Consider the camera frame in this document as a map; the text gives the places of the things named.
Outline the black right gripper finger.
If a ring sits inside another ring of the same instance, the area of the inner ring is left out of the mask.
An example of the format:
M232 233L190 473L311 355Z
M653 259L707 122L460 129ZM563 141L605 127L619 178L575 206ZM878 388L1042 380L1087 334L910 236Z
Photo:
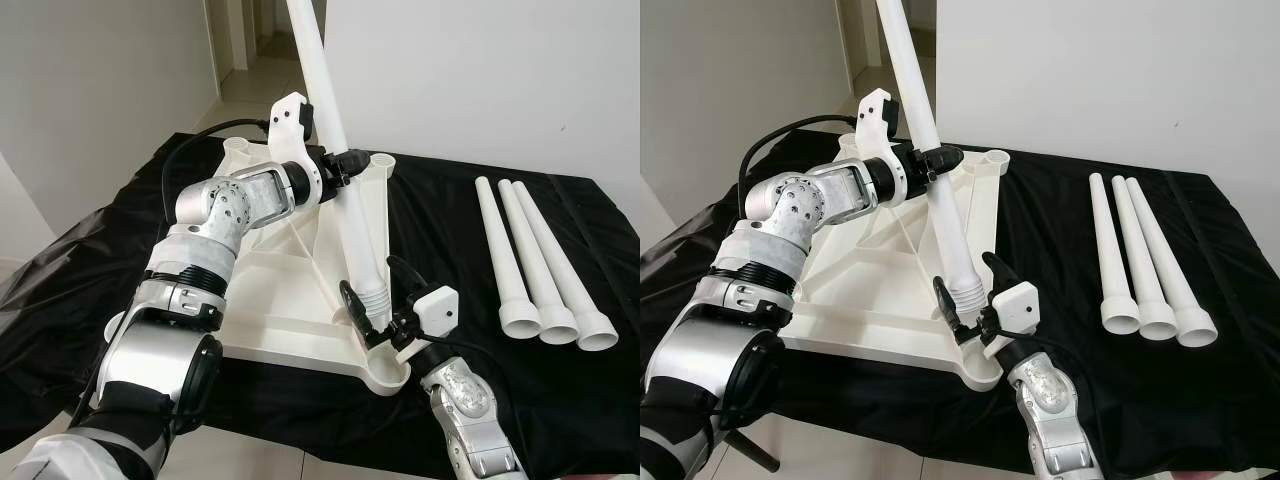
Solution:
M352 324L355 325L357 333L361 337L367 337L371 334L371 323L366 314L364 301L355 292L353 287L348 280L339 282L339 292L343 298L344 307L351 316Z
M397 305L412 306L425 294L429 283L407 260L389 255L387 266L390 274L390 291Z
M947 285L945 284L943 278L934 276L932 279L932 288L934 292L934 297L937 300L938 311L945 323L947 324L948 329L951 332L961 332L963 321L957 315L956 305L954 302L952 296L950 294Z
M987 294L989 300L1021 283L1021 278L996 253L986 251L982 260L992 271L992 287Z

